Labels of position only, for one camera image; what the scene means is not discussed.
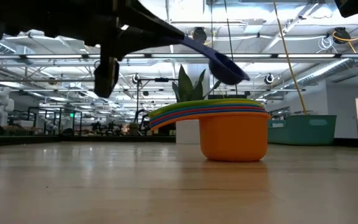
floor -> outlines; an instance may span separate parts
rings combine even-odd
[[[358,149],[271,145],[262,162],[197,145],[0,147],[0,223],[358,223]]]

white planter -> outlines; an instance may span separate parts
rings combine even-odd
[[[200,126],[198,120],[177,122],[177,144],[199,144]]]

plant leaf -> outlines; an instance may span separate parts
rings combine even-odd
[[[173,92],[175,93],[175,96],[177,97],[177,103],[180,103],[180,96],[179,96],[179,87],[177,85],[177,83],[175,82],[172,82],[172,89],[173,89]]]
[[[193,93],[193,84],[189,76],[186,74],[185,69],[180,65],[179,69],[179,84],[178,84],[178,93],[181,102],[190,100],[191,94]]]
[[[191,100],[203,100],[203,80],[205,76],[205,70],[201,72],[201,75],[197,81],[197,85],[193,90],[193,94],[191,96]]]
[[[215,83],[215,85],[212,87],[212,89],[210,89],[210,91],[204,96],[204,98],[206,97],[206,96],[208,96],[212,91],[214,91],[215,89],[217,89],[218,87],[219,87],[219,85],[221,85],[221,81],[217,81],[216,83]]]

potted plant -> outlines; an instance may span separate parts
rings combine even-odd
[[[135,122],[129,123],[129,135],[137,136],[139,135],[138,131],[139,131],[139,124]]]
[[[190,77],[186,74],[185,69],[180,65],[178,83],[172,82],[172,88],[175,92],[177,103],[193,100],[204,100],[213,90],[219,87],[221,82],[217,81],[207,94],[203,94],[203,80],[205,71],[206,70],[203,70],[201,72],[200,77],[193,85]],[[179,121],[176,123],[176,127],[178,144],[200,143],[200,127],[198,120]]]

teal bin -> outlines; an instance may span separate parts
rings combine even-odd
[[[331,145],[336,115],[292,115],[268,122],[268,142],[299,146]]]

